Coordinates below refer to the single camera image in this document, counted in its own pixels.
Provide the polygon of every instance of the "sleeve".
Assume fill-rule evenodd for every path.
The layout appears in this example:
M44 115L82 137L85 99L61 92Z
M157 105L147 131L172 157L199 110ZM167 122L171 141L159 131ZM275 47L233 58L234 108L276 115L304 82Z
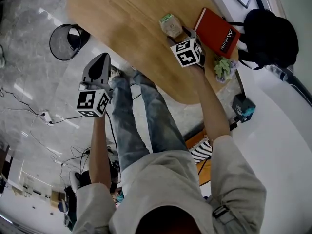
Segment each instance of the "sleeve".
M108 234L108 223L116 206L113 198L103 184L96 183L77 190L77 222L73 233Z
M226 205L247 230L260 232L266 189L231 136L221 136L214 141L211 191L212 197Z

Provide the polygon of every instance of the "trash can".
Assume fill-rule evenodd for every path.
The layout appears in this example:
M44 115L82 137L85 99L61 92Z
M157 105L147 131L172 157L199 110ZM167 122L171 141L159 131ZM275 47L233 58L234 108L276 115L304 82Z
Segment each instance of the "trash can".
M88 42L89 38L90 34L78 25L61 25L51 34L51 53L59 60L71 60Z

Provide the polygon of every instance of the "jeans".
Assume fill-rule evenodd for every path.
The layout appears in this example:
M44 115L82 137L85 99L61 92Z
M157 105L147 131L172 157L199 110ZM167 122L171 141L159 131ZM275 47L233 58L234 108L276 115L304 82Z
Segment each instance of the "jeans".
M133 79L141 87L153 153L169 150L188 151L183 136L155 84L137 70ZM128 80L124 77L115 77L111 87L113 89L112 104L114 108L112 118L120 170L123 171L150 152L137 132Z

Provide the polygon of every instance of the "power strip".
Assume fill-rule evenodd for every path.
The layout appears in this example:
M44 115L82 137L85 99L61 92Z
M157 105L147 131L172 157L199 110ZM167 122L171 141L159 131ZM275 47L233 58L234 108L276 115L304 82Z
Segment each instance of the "power strip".
M51 124L50 122L52 122L52 119L50 117L50 114L48 111L43 111L42 113L44 113L44 119L45 119L45 122L47 123L48 126L54 126L54 124Z

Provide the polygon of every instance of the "small plant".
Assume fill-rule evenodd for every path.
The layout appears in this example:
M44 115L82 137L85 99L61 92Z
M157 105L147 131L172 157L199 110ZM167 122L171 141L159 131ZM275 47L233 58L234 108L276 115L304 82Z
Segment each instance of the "small plant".
M216 80L225 83L231 79L237 69L238 63L232 59L215 55L214 70Z

